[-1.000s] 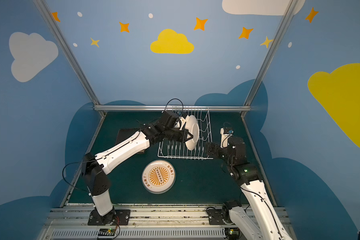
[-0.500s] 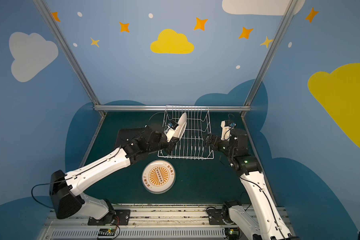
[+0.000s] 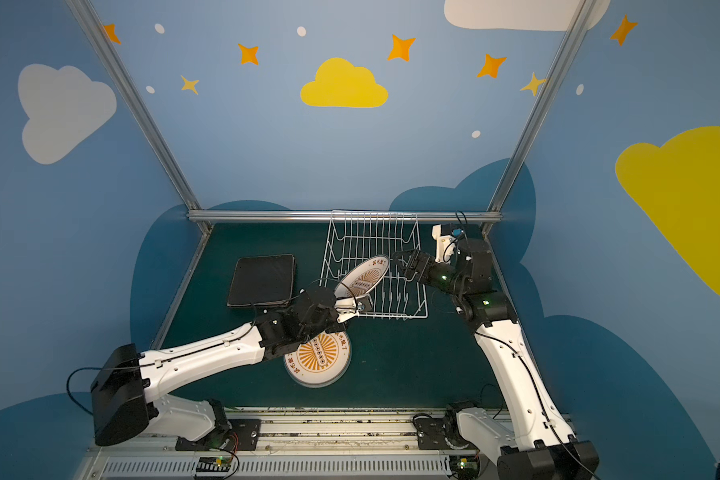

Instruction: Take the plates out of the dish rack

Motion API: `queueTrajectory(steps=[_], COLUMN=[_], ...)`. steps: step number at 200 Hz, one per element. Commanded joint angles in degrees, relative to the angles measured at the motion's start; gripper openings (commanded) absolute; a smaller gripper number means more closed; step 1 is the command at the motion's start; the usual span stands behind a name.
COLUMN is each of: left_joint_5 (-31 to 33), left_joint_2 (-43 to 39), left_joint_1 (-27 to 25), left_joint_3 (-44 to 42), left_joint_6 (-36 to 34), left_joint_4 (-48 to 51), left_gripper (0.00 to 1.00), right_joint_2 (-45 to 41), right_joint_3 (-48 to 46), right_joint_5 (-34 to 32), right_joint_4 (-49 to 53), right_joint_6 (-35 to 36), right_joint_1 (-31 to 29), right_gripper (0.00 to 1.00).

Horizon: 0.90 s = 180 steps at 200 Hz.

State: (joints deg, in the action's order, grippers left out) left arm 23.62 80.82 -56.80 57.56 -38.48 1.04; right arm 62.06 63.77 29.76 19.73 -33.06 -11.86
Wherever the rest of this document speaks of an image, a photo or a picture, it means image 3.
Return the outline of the white round plate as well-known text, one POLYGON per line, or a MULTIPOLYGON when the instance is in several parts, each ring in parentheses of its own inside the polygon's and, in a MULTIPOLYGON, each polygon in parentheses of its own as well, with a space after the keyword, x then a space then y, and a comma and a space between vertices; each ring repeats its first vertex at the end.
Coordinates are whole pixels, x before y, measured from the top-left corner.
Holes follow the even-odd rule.
POLYGON ((320 333, 285 355, 284 364, 296 383, 317 389, 337 382, 347 371, 351 357, 351 342, 345 332, 320 333))
POLYGON ((334 290, 337 299, 361 298, 374 290, 389 270, 390 260, 379 255, 362 262, 339 281, 334 290))

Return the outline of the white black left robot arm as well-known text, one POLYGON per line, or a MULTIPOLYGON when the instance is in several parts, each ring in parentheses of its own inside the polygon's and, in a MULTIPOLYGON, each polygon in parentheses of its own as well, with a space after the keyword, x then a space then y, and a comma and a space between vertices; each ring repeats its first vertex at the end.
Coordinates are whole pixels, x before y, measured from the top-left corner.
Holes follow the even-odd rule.
POLYGON ((172 405, 171 392, 291 354, 322 333, 343 332, 359 304, 355 294, 337 298, 329 288, 312 286, 290 306, 214 337, 162 350, 140 352, 134 344, 114 349, 90 386, 96 445, 117 445, 145 432, 188 441, 208 437, 226 420, 220 408, 209 401, 172 405))

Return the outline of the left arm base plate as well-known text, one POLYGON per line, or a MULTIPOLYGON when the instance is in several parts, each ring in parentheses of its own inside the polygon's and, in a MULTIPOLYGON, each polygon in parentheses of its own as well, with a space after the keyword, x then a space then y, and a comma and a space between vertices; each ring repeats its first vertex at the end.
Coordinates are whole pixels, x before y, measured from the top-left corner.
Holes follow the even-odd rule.
POLYGON ((237 453, 254 451, 257 447, 261 421, 259 419, 222 420, 208 434, 199 440, 187 440, 179 437, 176 451, 224 450, 237 453))

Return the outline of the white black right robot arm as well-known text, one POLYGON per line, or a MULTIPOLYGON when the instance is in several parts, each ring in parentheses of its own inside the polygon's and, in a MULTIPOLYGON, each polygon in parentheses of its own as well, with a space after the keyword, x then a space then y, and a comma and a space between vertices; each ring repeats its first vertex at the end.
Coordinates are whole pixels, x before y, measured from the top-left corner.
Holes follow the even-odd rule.
POLYGON ((599 455, 559 412, 531 357, 508 297, 493 283, 493 253, 483 240, 449 242, 445 259, 419 249, 392 260, 409 281, 448 294, 497 380, 512 425, 460 403, 443 420, 446 437, 476 447, 501 479, 593 479, 599 455))

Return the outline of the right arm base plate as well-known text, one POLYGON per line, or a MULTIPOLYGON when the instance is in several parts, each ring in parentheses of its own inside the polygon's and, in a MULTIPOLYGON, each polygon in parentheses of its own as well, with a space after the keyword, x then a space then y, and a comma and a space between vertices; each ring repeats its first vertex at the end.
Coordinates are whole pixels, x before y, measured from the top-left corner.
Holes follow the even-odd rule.
POLYGON ((476 450, 477 447, 459 433, 451 415, 436 418, 429 414, 415 414, 411 423, 416 431, 420 450, 476 450))

